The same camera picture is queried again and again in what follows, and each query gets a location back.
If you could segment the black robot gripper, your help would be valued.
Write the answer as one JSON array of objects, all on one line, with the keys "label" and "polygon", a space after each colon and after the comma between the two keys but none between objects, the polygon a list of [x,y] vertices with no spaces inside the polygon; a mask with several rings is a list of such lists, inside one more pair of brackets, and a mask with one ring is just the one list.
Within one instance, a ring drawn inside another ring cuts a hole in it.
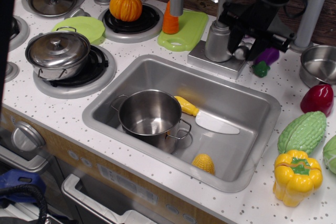
[{"label": "black robot gripper", "polygon": [[246,35],[255,40],[248,61],[254,61],[267,48],[287,51],[295,33],[280,20],[278,11],[262,0],[251,5],[225,2],[219,21],[230,29],[228,51],[233,54]]}]

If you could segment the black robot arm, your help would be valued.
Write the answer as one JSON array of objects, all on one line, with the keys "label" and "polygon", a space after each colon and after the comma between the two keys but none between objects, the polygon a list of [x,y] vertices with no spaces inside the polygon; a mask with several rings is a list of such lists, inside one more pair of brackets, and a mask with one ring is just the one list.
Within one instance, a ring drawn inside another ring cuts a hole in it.
[{"label": "black robot arm", "polygon": [[[255,60],[267,48],[286,52],[296,34],[282,23],[279,9],[286,9],[290,0],[256,0],[251,5],[225,2],[219,21],[229,27],[227,50],[233,54],[244,36],[254,38],[247,60]],[[307,0],[302,0],[304,8]]]}]

